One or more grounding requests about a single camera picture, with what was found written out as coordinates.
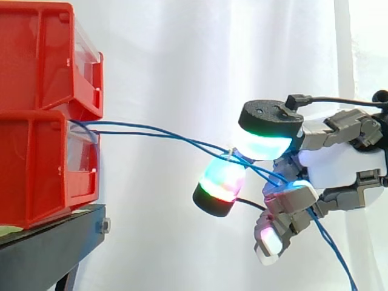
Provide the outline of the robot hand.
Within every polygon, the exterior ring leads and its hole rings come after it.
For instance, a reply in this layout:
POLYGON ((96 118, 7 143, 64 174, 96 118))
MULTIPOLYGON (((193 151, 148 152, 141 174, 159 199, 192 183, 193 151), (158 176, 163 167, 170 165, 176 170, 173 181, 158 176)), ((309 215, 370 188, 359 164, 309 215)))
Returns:
POLYGON ((254 228, 256 255, 268 266, 311 222, 365 208, 387 187, 387 92, 369 102, 309 95, 247 101, 233 148, 205 169, 193 202, 227 216, 259 161, 273 163, 261 171, 264 207, 254 228))

